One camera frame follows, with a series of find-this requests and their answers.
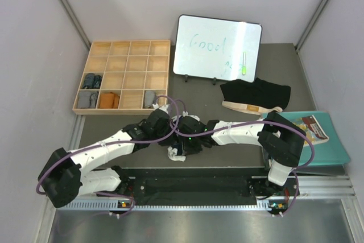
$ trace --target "orange object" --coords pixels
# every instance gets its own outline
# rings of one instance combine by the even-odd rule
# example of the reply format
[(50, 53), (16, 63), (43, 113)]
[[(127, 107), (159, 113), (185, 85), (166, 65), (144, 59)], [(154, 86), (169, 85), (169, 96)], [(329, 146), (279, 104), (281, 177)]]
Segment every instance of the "orange object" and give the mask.
[(117, 94), (114, 94), (114, 107), (113, 108), (118, 108), (119, 107), (119, 100), (120, 100), (120, 96)]
[(101, 93), (100, 94), (100, 105), (98, 108), (113, 108), (114, 97), (115, 97), (115, 94), (112, 92)]

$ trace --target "black fabric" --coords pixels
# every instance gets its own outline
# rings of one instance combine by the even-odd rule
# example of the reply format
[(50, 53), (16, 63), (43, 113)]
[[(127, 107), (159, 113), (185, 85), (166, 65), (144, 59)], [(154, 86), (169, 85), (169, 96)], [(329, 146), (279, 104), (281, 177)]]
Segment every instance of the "black fabric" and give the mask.
[(93, 83), (92, 83), (92, 88), (93, 89), (100, 89), (101, 81), (102, 81), (102, 76), (101, 75), (95, 75), (95, 78), (94, 78)]
[(93, 74), (93, 73), (87, 73), (86, 76), (85, 76), (84, 83), (82, 85), (82, 89), (90, 89), (90, 88), (92, 88), (94, 79), (95, 79), (95, 74)]
[(261, 106), (271, 109), (276, 106), (285, 109), (291, 97), (291, 87), (277, 85), (256, 78), (253, 83), (233, 80), (220, 85), (227, 102)]

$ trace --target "wooden compartment box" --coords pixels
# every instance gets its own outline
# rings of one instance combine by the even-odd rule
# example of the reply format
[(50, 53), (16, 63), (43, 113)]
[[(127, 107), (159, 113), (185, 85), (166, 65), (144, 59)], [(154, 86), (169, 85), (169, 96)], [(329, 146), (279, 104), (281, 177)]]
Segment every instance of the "wooden compartment box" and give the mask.
[[(157, 96), (168, 94), (170, 50), (169, 40), (93, 42), (73, 111), (80, 115), (150, 114), (153, 109), (143, 108), (144, 93), (153, 90)], [(88, 73), (102, 76), (100, 89), (83, 89)], [(78, 94), (82, 91), (98, 92), (96, 108), (77, 108)], [(101, 109), (103, 93), (120, 96), (118, 107)], [(160, 98), (158, 104), (166, 102)]]

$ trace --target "teal book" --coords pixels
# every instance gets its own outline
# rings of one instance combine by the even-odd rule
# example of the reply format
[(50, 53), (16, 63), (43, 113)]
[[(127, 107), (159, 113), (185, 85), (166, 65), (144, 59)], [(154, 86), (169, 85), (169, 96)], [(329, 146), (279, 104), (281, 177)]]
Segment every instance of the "teal book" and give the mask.
[[(323, 111), (302, 111), (281, 112), (279, 114), (293, 123), (296, 123), (300, 118), (314, 116), (322, 131), (328, 137), (325, 142), (314, 143), (315, 157), (309, 166), (342, 165), (350, 162), (350, 157), (336, 134), (329, 113)], [(310, 156), (310, 147), (303, 147), (300, 165), (306, 163)]]

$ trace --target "beige strap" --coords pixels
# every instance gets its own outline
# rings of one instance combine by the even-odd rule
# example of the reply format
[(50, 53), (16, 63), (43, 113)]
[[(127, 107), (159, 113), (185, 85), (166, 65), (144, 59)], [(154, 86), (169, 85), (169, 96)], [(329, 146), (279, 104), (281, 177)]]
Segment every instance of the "beige strap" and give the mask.
[(283, 111), (283, 109), (280, 108), (279, 106), (276, 106), (275, 108), (272, 108), (272, 109), (266, 109), (266, 108), (263, 108), (261, 106), (256, 106), (256, 105), (246, 105), (246, 104), (239, 104), (237, 102), (225, 102), (225, 101), (222, 102), (222, 106), (233, 109), (235, 111), (244, 112), (244, 113), (248, 113), (248, 114), (254, 114), (254, 115), (261, 115), (263, 113), (269, 113), (274, 110), (277, 112)]

